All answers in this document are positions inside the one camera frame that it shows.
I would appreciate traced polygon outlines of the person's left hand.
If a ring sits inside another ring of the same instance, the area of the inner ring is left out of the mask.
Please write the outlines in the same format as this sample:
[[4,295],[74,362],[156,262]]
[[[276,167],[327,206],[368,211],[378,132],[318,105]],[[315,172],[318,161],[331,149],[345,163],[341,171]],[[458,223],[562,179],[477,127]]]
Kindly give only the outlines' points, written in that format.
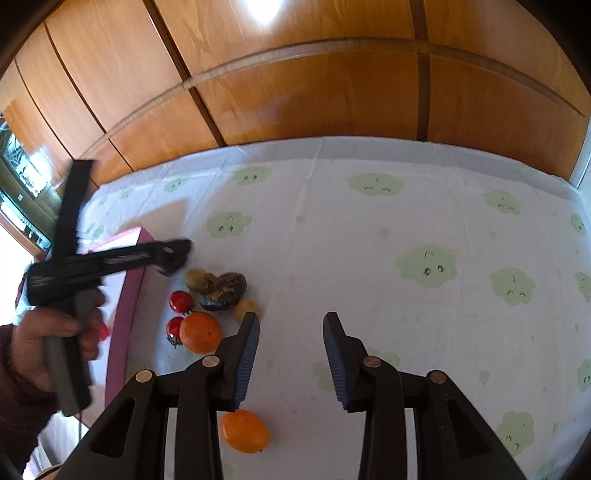
[[27,311],[13,330],[11,354],[14,368],[39,390],[55,392],[46,360],[46,337],[74,337],[79,341],[83,358],[88,361],[98,358],[100,330],[104,326],[100,307],[105,303],[105,297],[100,291],[95,291],[93,300],[93,308],[86,316],[85,330],[73,317],[48,308]]

